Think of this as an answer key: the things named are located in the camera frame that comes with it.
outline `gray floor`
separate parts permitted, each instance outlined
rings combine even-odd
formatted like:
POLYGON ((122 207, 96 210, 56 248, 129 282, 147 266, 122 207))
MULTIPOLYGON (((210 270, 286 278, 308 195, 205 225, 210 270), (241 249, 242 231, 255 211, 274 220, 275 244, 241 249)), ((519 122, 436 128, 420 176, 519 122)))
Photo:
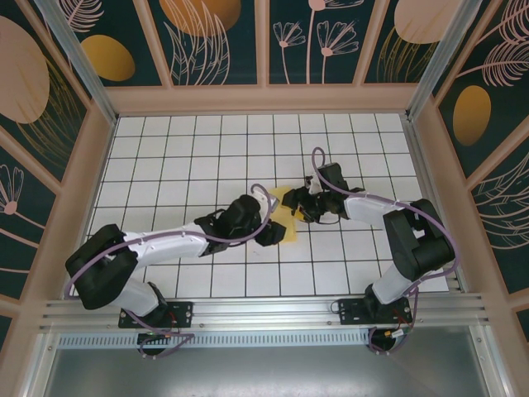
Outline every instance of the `gray floor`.
POLYGON ((395 356, 365 346, 61 351, 48 397, 473 397, 488 395, 465 328, 417 329, 395 356))

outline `mounting plate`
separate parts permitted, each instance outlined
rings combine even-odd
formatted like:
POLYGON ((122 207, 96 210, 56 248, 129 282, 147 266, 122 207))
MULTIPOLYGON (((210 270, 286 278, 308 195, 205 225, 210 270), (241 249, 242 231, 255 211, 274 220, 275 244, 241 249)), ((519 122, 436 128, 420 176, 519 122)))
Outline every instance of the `mounting plate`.
POLYGON ((397 310, 398 314, 407 322, 412 321, 410 303, 406 298, 381 306, 376 318, 371 317, 368 313, 362 298, 338 299, 336 303, 341 325, 398 324, 398 317, 394 310, 397 310))
MULTIPOLYGON (((154 325, 156 328, 190 328, 193 320, 193 302, 168 302, 169 312, 164 320, 154 325)), ((119 328, 143 328, 123 309, 119 313, 119 328)))

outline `white grid floor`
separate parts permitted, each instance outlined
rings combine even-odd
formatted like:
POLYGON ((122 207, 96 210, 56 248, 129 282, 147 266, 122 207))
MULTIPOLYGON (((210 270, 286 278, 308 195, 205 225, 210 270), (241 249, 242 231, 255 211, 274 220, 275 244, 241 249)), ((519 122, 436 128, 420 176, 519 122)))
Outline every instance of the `white grid floor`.
MULTIPOLYGON (((312 172, 314 146, 340 163, 350 188, 421 197, 397 114, 122 117, 89 235, 108 223, 129 232, 178 227, 225 208, 255 182, 299 187, 312 172)), ((385 232, 361 222, 297 228, 297 242, 249 242, 134 276, 167 298, 362 294, 392 263, 385 232)), ((443 278, 421 290, 448 287, 443 278)))

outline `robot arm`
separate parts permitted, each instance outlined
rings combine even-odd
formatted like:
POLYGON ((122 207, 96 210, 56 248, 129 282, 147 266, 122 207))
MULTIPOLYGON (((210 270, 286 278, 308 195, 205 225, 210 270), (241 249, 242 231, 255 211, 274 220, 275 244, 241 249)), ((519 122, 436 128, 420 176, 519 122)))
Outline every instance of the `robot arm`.
MULTIPOLYGON (((415 281, 454 259, 450 243, 426 219, 395 203, 361 196, 351 197, 332 190, 326 181, 351 193, 364 191, 360 188, 349 190, 337 163, 324 165, 318 171, 324 180, 319 180, 317 176, 307 177, 305 186, 285 194, 283 205, 291 208, 293 213, 299 211, 306 222, 319 222, 324 213, 331 212, 341 218, 365 222, 386 231, 393 265, 365 291, 365 310, 373 320, 376 320, 381 309, 384 311, 384 308, 401 299, 415 281)), ((428 200, 423 198, 411 205, 441 223, 428 200)))
MULTIPOLYGON (((272 211, 277 204, 278 200, 272 198, 272 211)), ((131 278, 132 272, 169 259, 207 256, 225 251, 230 243, 216 242, 211 237, 233 240, 249 236, 261 226, 267 212, 267 198, 255 191, 251 195, 241 195, 226 210, 218 210, 172 230, 122 232, 116 225, 106 225, 67 260, 66 269, 73 277, 87 262, 106 249, 140 238, 141 242, 117 250, 88 268, 75 282, 75 288, 86 309, 117 306, 156 325, 164 316, 167 303, 154 284, 131 278), (168 236, 152 240, 148 238, 160 234, 168 236)), ((255 240, 261 246, 270 246, 280 242, 284 233, 283 226, 268 221, 255 240)))

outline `yellow cloth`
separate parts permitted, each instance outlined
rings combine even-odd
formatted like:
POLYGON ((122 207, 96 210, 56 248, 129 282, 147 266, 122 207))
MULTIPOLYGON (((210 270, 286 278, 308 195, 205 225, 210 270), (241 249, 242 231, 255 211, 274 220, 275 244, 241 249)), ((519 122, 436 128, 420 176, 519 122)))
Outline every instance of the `yellow cloth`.
POLYGON ((292 216, 291 209, 281 205, 283 196, 289 190, 292 190, 290 186, 281 186, 270 190, 270 194, 273 194, 279 200, 279 206, 272 213, 272 220, 287 228, 281 242, 296 242, 298 240, 296 236, 296 222, 292 216))

